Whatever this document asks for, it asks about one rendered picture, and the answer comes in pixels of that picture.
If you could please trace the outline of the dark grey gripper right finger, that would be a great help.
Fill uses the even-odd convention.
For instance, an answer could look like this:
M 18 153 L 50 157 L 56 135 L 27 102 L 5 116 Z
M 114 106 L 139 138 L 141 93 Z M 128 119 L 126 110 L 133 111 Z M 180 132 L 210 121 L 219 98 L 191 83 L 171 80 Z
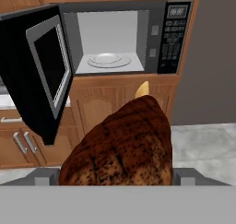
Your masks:
M 173 185 L 180 186 L 225 186 L 226 184 L 215 179 L 208 178 L 195 168 L 174 168 Z

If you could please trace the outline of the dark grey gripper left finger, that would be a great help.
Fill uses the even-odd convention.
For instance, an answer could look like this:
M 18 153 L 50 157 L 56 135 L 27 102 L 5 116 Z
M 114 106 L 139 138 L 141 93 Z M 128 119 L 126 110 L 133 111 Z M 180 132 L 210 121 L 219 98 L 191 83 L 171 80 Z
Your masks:
M 60 170 L 58 168 L 38 168 L 29 175 L 4 183 L 4 186 L 50 186 L 57 185 Z

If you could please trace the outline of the brown grilled steak with bone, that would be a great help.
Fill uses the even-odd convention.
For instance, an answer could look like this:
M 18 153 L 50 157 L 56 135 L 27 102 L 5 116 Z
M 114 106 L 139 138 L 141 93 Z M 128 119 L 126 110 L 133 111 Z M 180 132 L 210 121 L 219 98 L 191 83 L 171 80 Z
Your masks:
M 85 135 L 59 175 L 61 185 L 171 185 L 172 179 L 171 127 L 147 82 Z

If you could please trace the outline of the black microwave door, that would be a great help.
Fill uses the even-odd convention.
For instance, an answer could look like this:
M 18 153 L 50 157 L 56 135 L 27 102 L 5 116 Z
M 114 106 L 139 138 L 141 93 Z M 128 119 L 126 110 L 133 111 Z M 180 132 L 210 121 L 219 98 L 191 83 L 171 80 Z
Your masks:
M 0 77 L 24 123 L 52 145 L 73 79 L 58 5 L 0 15 Z

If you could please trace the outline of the grey and black microwave oven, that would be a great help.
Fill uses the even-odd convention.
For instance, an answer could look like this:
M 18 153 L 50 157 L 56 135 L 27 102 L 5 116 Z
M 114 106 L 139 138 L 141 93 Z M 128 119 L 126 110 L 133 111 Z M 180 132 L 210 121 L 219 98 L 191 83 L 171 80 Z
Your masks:
M 62 11 L 66 43 L 77 76 L 176 74 L 195 0 L 66 2 Z M 99 53 L 127 55 L 119 68 L 96 68 Z

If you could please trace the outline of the glass microwave turntable plate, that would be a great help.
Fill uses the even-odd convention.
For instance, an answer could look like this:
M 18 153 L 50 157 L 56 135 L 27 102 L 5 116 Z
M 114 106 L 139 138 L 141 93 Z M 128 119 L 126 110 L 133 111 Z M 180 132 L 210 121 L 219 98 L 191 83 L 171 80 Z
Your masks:
M 88 59 L 88 64 L 96 68 L 119 68 L 131 62 L 129 56 L 119 53 L 99 53 Z

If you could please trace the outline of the wooden base cupboard door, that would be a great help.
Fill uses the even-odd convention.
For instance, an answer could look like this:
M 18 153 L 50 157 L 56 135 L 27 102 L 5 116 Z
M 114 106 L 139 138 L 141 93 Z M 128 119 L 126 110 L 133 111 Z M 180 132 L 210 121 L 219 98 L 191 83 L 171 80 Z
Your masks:
M 39 162 L 30 150 L 22 135 L 23 143 L 28 148 L 24 154 L 15 141 L 13 134 L 19 130 L 0 130 L 0 169 L 37 167 Z
M 42 139 L 32 131 L 29 132 L 29 138 L 36 147 L 34 157 L 42 167 L 62 165 L 79 143 L 75 126 L 60 127 L 54 144 L 50 146 L 45 146 Z

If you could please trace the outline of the wooden drawer front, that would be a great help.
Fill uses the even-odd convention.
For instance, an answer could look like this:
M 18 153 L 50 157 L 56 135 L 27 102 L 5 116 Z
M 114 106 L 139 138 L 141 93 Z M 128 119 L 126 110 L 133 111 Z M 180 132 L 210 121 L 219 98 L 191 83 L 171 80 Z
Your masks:
M 5 117 L 8 119 L 16 119 L 20 117 L 20 114 L 17 110 L 0 110 L 0 129 L 19 129 L 19 128 L 27 128 L 24 122 L 19 123 L 2 123 L 1 119 Z M 75 120 L 70 107 L 65 107 L 63 116 L 61 118 L 60 126 L 75 126 Z

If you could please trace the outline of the wooden arched-panel cupboard door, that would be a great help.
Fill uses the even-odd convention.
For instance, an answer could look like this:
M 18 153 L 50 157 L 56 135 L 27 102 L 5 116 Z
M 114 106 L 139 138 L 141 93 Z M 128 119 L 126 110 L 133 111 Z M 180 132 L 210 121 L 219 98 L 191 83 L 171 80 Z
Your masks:
M 124 88 L 124 103 L 135 98 L 138 85 Z M 176 85 L 149 85 L 149 94 L 154 97 L 168 120 L 171 121 L 171 113 L 175 100 Z
M 123 89 L 119 87 L 82 88 L 74 84 L 69 97 L 79 140 L 124 103 Z

